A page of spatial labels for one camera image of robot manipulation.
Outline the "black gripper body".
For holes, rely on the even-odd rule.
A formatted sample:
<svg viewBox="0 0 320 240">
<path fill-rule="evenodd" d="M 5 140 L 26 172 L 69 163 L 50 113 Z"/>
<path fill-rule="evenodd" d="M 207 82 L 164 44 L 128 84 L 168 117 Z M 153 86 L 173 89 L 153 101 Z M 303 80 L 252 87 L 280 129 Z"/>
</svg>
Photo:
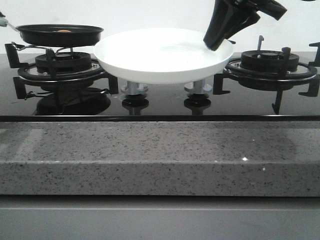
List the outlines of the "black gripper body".
<svg viewBox="0 0 320 240">
<path fill-rule="evenodd" d="M 287 12 L 287 9 L 275 0 L 229 0 L 228 2 L 242 10 L 263 12 L 277 21 Z"/>
</svg>

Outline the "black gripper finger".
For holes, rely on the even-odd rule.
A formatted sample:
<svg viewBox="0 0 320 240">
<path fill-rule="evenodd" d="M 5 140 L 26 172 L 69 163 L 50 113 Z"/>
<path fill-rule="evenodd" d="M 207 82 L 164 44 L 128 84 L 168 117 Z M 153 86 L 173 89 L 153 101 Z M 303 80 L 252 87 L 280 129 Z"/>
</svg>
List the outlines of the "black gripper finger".
<svg viewBox="0 0 320 240">
<path fill-rule="evenodd" d="M 225 39 L 228 40 L 241 30 L 256 24 L 260 20 L 260 16 L 256 11 L 252 12 L 239 12 L 232 16 L 228 22 L 228 30 L 225 34 Z"/>
<path fill-rule="evenodd" d="M 241 21 L 242 11 L 235 0 L 216 0 L 203 42 L 208 49 L 216 51 Z"/>
</svg>

